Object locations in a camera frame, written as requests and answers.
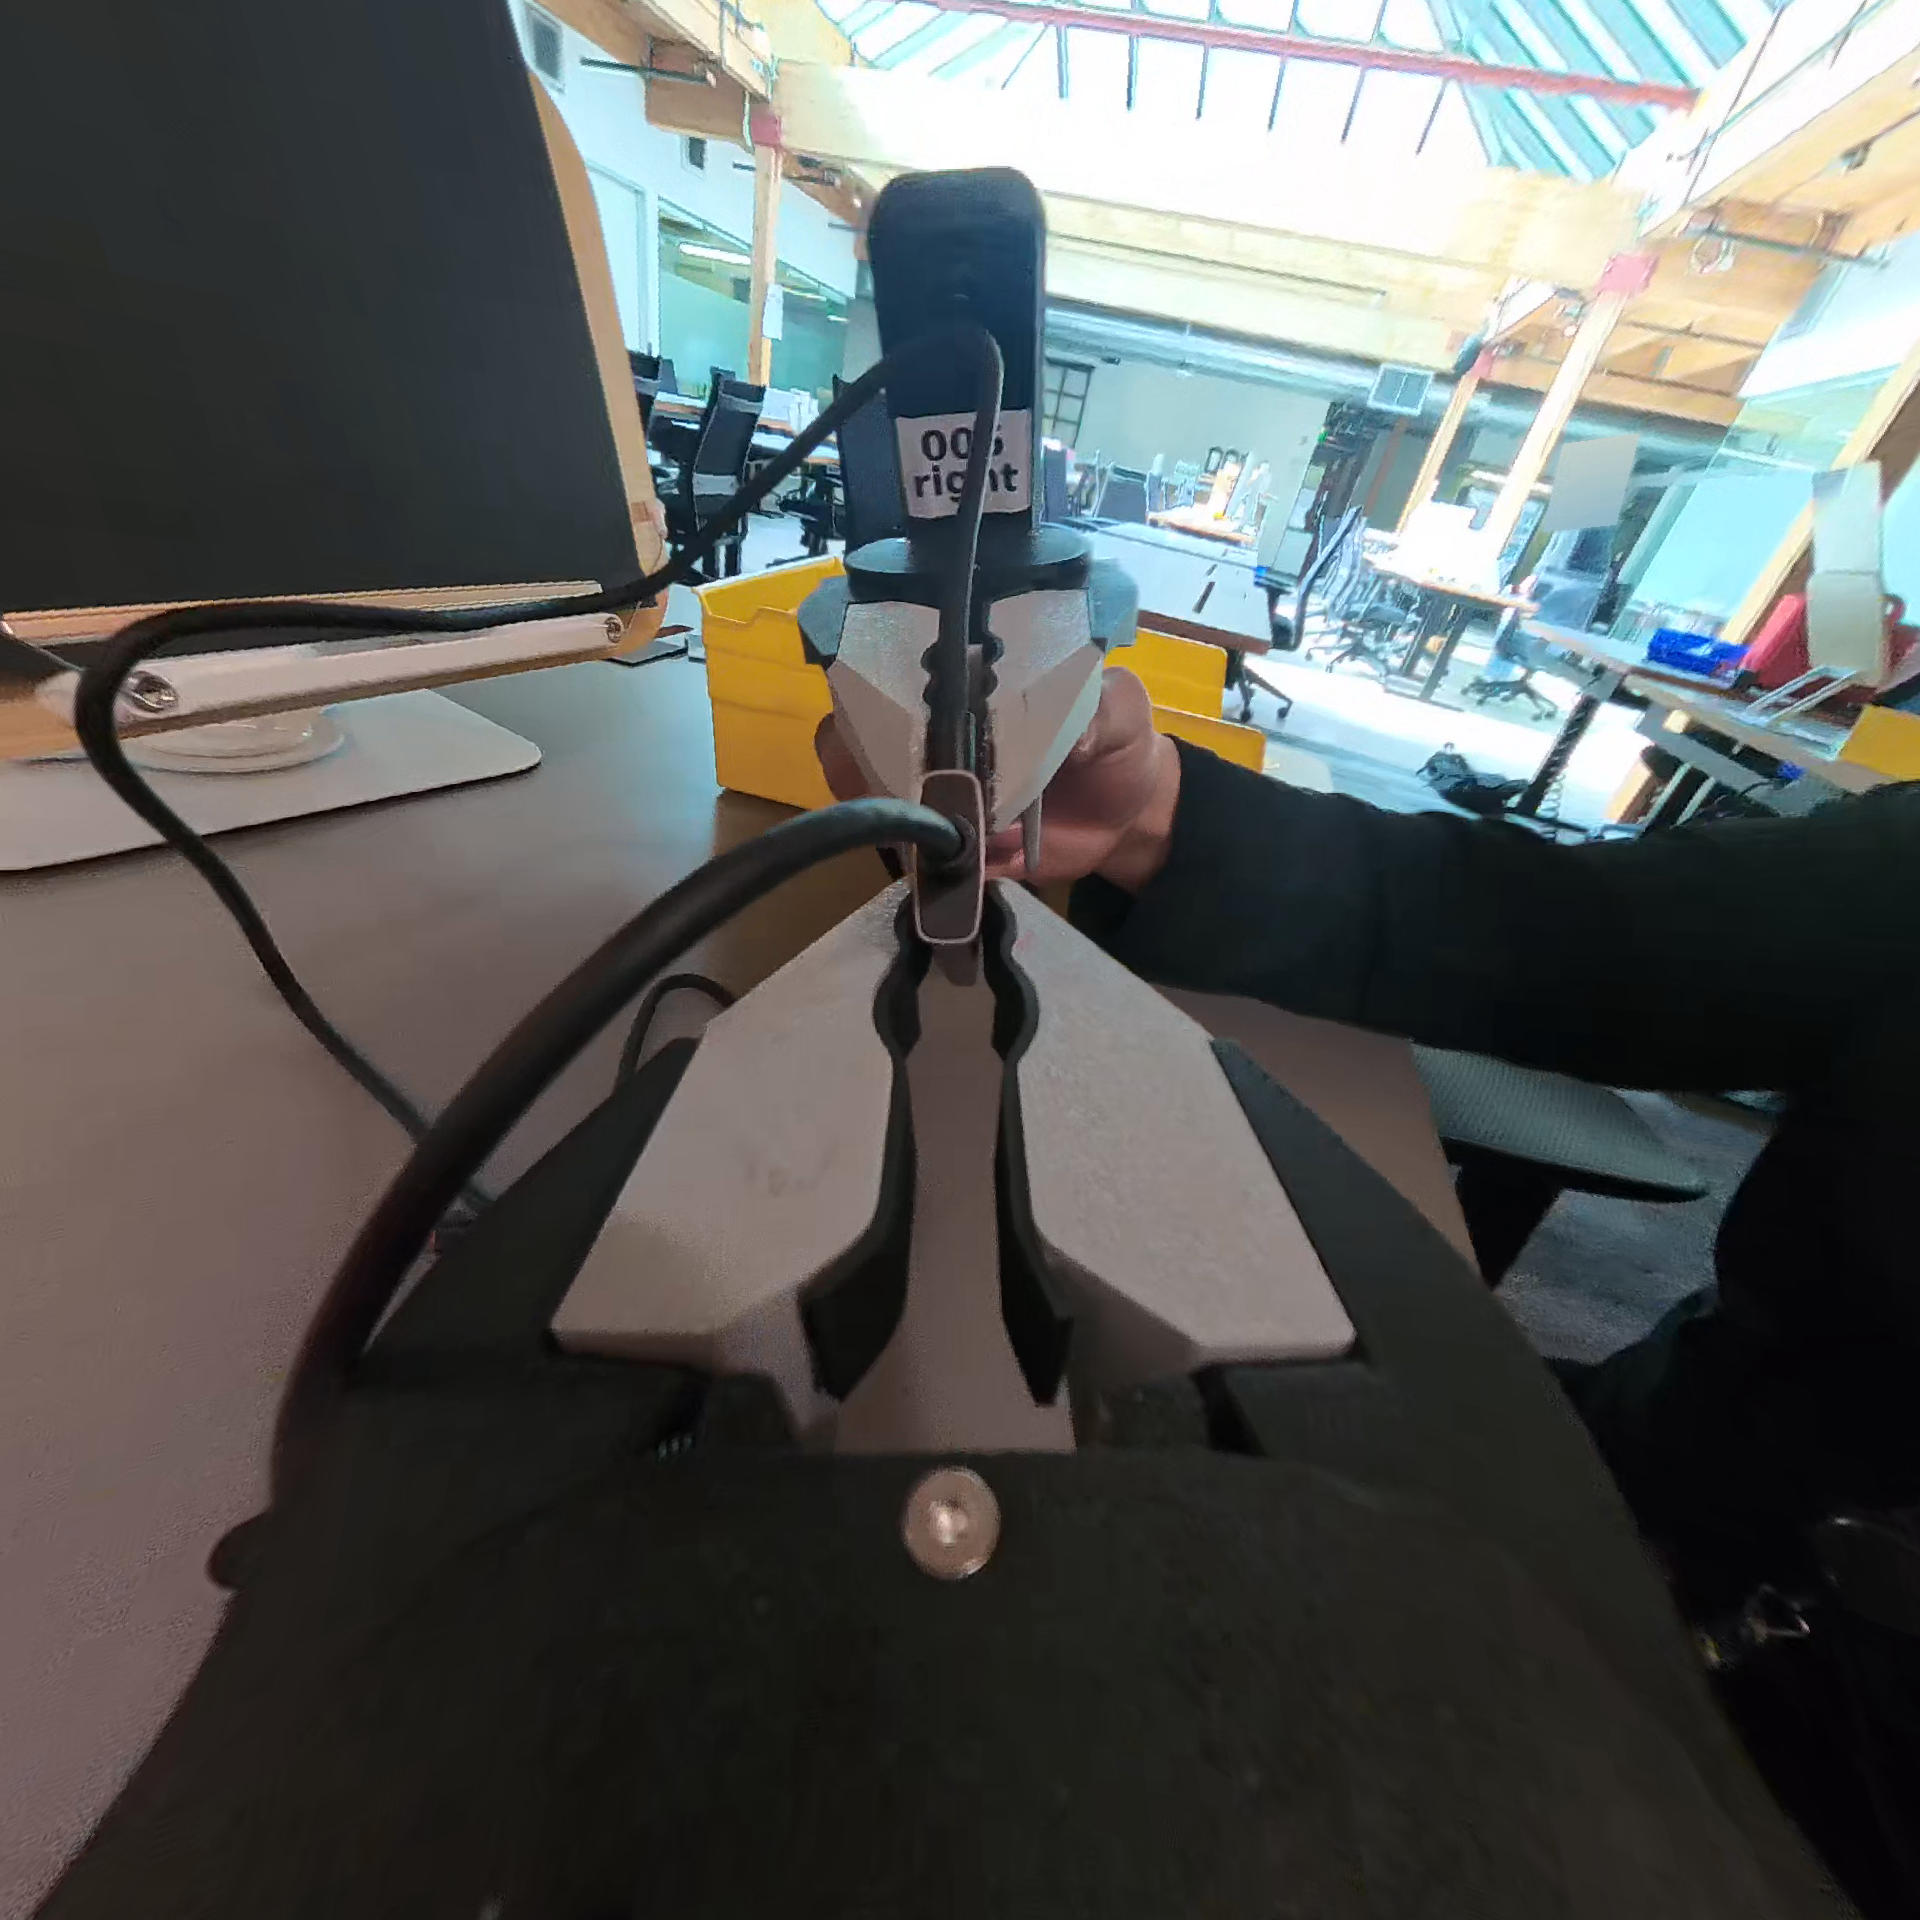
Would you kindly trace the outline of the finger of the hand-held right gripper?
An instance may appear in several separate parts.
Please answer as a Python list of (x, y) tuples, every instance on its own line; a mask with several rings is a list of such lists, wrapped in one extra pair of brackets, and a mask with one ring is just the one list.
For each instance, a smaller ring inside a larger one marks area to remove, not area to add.
[(1093, 722), (1106, 643), (1093, 585), (1026, 587), (978, 617), (972, 667), (973, 775), (996, 878), (1032, 878), (1042, 810)]
[(927, 652), (940, 611), (850, 604), (826, 665), (834, 719), (871, 793), (916, 803), (927, 771)]

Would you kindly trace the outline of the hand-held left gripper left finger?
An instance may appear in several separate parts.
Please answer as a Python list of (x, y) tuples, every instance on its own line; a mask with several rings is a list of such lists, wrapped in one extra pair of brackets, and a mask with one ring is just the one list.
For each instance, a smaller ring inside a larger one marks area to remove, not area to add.
[(897, 882), (708, 1021), (554, 1311), (562, 1349), (853, 1394), (904, 1308), (910, 933)]

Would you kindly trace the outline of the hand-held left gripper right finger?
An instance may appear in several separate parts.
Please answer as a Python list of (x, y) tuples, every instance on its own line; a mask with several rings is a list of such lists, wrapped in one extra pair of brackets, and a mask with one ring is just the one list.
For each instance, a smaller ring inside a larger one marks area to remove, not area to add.
[(1245, 1061), (994, 885), (998, 1311), (1030, 1399), (1340, 1359), (1354, 1327), (1237, 1093)]

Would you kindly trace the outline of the yellow plastic bin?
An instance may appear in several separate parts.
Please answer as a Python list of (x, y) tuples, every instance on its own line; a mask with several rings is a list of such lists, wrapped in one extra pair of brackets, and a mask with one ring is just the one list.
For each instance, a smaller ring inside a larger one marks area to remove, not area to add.
[[(796, 810), (830, 803), (810, 738), (826, 717), (825, 671), (804, 653), (799, 604), (842, 577), (838, 558), (793, 561), (694, 590), (710, 699), (716, 780), (726, 793)], [(1262, 772), (1264, 731), (1222, 717), (1226, 652), (1173, 615), (1140, 613), (1110, 649), (1146, 690), (1156, 730)]]

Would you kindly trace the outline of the grey USB hub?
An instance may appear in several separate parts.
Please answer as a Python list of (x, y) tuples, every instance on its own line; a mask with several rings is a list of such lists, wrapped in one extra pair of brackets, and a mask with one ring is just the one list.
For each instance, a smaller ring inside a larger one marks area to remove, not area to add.
[(946, 820), (950, 846), (914, 846), (914, 931), (927, 949), (929, 967), (953, 987), (968, 987), (978, 975), (986, 894), (986, 810), (981, 780), (965, 771), (927, 772), (918, 804)]

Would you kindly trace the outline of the person's right forearm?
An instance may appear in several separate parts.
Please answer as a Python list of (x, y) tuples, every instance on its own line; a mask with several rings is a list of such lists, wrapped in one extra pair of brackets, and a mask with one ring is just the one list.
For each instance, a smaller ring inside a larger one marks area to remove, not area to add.
[(1072, 923), (1144, 979), (1621, 1089), (1916, 1119), (1916, 783), (1556, 846), (1177, 755), (1158, 870), (1072, 886)]

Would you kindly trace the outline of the black office chair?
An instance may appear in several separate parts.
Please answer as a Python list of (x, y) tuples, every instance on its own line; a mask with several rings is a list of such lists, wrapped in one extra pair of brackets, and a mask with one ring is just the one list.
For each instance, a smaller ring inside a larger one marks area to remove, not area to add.
[(1708, 1191), (1612, 1089), (1439, 1047), (1415, 1047), (1413, 1066), (1492, 1289), (1562, 1193), (1671, 1207)]
[(725, 532), (712, 526), (754, 473), (783, 455), (791, 439), (760, 429), (766, 388), (716, 378), (704, 399), (658, 390), (644, 414), (655, 495), (673, 558), (693, 555), (694, 585), (741, 574), (741, 547), (756, 509)]

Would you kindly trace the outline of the grey office chair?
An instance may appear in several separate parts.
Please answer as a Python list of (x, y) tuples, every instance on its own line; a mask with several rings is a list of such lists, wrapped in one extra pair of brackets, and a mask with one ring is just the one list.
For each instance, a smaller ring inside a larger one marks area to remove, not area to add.
[(1270, 597), (1268, 649), (1388, 682), (1417, 623), (1418, 597), (1376, 567), (1391, 541), (1372, 532), (1362, 507), (1328, 522), (1324, 535), (1292, 591)]

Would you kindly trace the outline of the red ceiling pipe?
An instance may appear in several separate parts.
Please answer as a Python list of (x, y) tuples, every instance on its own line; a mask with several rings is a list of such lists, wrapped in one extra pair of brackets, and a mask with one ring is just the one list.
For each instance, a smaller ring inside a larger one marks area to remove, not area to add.
[(1357, 73), (1445, 79), (1463, 89), (1520, 91), (1533, 99), (1590, 101), (1650, 111), (1689, 111), (1701, 103), (1701, 89), (1689, 85), (1626, 79), (1621, 76), (1535, 65), (1481, 61), (1470, 54), (1396, 45), (1385, 38), (1282, 31), (1224, 18), (1185, 18), (1068, 2), (926, 2), (926, 10), (950, 15), (989, 15), (1020, 27), (1101, 31), (1126, 42), (1182, 43), (1202, 52), (1237, 52), (1273, 57), (1274, 61), (1349, 67)]

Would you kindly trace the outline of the wood-rimmed black monitor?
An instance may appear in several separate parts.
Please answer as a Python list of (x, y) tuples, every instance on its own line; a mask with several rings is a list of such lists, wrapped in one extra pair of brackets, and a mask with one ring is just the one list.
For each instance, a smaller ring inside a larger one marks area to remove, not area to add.
[(506, 5), (5, 5), (5, 682), (665, 563)]

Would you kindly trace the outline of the person's dark clothing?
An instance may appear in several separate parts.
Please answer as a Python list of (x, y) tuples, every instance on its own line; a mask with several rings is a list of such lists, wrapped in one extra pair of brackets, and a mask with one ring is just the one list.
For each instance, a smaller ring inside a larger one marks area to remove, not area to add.
[(1782, 1116), (1714, 1285), (1559, 1366), (1719, 1706), (1861, 1915), (1916, 1915), (1916, 1107)]

